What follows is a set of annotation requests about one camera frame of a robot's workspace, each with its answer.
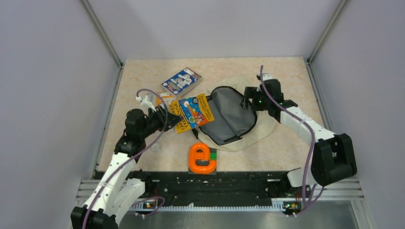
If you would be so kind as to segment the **yellow treehouse book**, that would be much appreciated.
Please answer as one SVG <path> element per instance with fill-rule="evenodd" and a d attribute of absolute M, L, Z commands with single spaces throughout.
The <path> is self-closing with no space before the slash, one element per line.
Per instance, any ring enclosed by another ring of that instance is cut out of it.
<path fill-rule="evenodd" d="M 174 127 L 177 134 L 214 121 L 214 115 L 205 94 L 172 101 L 169 105 L 169 109 L 172 114 L 182 118 Z"/>

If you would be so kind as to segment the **cream canvas student bag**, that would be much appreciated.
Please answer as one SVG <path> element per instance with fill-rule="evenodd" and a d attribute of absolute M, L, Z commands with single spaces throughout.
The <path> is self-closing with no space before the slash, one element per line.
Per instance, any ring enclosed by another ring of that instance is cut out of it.
<path fill-rule="evenodd" d="M 205 90 L 214 121 L 192 130 L 196 139 L 210 148 L 237 152 L 266 138 L 276 121 L 267 112 L 255 111 L 251 104 L 240 106 L 248 81 L 242 76 L 223 79 Z"/>

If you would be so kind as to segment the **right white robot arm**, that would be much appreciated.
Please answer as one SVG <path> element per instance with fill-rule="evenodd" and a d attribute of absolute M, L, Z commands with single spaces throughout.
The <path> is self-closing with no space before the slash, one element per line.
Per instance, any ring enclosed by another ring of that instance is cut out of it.
<path fill-rule="evenodd" d="M 301 186 L 318 184 L 324 187 L 357 174 L 351 137 L 324 128 L 294 101 L 286 100 L 277 79 L 267 79 L 257 87 L 245 87 L 240 106 L 266 111 L 309 146 L 304 167 L 287 172 L 287 179 L 280 183 L 283 195 L 292 197 Z"/>

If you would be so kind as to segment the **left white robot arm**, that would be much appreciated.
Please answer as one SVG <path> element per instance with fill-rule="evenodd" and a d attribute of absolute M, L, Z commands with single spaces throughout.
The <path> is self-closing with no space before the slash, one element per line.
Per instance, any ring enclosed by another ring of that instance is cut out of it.
<path fill-rule="evenodd" d="M 141 109 L 128 111 L 123 135 L 115 146 L 108 169 L 85 203 L 72 210 L 72 227 L 117 229 L 134 202 L 153 192 L 150 181 L 127 178 L 137 159 L 149 148 L 146 138 L 157 131 L 163 134 L 182 119 L 161 106 L 150 108 L 148 114 Z"/>

